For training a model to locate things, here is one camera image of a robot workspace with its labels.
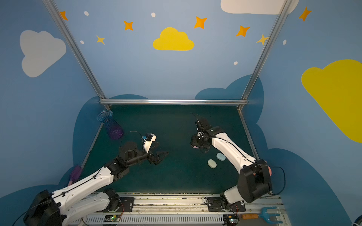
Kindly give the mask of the light blue earbud case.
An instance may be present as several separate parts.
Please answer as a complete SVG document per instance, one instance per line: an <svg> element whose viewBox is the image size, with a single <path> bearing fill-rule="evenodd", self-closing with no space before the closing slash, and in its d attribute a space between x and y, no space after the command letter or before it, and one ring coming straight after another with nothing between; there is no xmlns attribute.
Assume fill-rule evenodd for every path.
<svg viewBox="0 0 362 226"><path fill-rule="evenodd" d="M216 157L218 160L220 160L222 162L226 160L226 156L222 153L217 153Z"/></svg>

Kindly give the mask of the mint green earbud case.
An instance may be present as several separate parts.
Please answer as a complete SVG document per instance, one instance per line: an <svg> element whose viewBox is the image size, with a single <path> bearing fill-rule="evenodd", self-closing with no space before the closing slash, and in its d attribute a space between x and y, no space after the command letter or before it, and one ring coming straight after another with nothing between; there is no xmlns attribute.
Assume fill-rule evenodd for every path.
<svg viewBox="0 0 362 226"><path fill-rule="evenodd" d="M217 163L213 159L209 159L207 164L210 168L215 169L217 167Z"/></svg>

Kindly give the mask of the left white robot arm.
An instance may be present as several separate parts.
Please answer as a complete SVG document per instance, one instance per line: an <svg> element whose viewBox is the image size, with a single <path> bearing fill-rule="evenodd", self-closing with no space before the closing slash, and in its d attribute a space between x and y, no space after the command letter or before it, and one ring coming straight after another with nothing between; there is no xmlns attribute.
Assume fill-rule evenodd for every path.
<svg viewBox="0 0 362 226"><path fill-rule="evenodd" d="M44 190L36 195L24 213L27 226L67 226L69 223L98 211L124 211L120 196L112 189L94 197L93 192L108 187L129 173L130 167L143 161L158 165L168 152L152 153L139 150L135 142L128 141L120 147L120 154L88 177L50 193Z"/></svg>

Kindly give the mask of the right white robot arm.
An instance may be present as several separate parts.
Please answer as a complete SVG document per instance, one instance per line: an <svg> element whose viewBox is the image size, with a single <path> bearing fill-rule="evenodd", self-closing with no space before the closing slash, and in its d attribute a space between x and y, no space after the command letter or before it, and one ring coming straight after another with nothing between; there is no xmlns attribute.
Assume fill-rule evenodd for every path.
<svg viewBox="0 0 362 226"><path fill-rule="evenodd" d="M191 147L216 148L232 163L239 174L237 185L221 194L227 204L241 201L252 203L272 191L272 171L266 161L257 160L244 152L222 128L212 127L206 118L196 120L195 124L197 133L191 136Z"/></svg>

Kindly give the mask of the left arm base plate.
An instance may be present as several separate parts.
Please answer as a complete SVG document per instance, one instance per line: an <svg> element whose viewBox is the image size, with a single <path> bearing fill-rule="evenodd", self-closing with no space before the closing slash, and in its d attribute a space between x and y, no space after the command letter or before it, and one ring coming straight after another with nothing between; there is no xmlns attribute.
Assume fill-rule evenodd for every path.
<svg viewBox="0 0 362 226"><path fill-rule="evenodd" d="M107 212L132 212L135 198L133 197L120 197L117 201L110 201Z"/></svg>

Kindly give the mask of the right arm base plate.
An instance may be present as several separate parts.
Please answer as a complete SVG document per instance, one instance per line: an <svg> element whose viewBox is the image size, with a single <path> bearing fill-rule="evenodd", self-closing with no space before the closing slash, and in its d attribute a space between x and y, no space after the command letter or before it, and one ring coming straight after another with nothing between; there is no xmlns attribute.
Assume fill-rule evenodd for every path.
<svg viewBox="0 0 362 226"><path fill-rule="evenodd" d="M225 197L215 196L215 197L205 197L203 199L204 204L207 206L210 212L218 211L233 211L233 212L245 212L246 207L244 201L229 203Z"/></svg>

